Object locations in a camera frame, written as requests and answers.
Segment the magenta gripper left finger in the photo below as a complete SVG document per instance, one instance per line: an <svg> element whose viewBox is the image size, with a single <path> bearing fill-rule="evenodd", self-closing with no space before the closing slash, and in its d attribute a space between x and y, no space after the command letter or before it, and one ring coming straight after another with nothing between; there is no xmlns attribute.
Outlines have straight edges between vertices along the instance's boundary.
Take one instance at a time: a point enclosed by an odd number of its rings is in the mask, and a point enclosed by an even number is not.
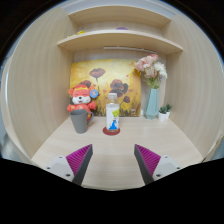
<svg viewBox="0 0 224 224"><path fill-rule="evenodd" d="M92 155L92 145L87 145L66 157L66 160L74 174L72 182L76 185L82 184Z"/></svg>

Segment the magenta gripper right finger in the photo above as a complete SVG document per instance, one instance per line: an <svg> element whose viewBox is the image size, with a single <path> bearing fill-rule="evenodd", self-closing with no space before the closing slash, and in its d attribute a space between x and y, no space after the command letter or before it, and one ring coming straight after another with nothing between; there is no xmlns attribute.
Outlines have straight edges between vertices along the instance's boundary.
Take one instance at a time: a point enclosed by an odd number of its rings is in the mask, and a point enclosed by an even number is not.
<svg viewBox="0 0 224 224"><path fill-rule="evenodd" d="M134 155L145 184L153 182L154 171L161 157L153 151L136 144L134 146Z"/></svg>

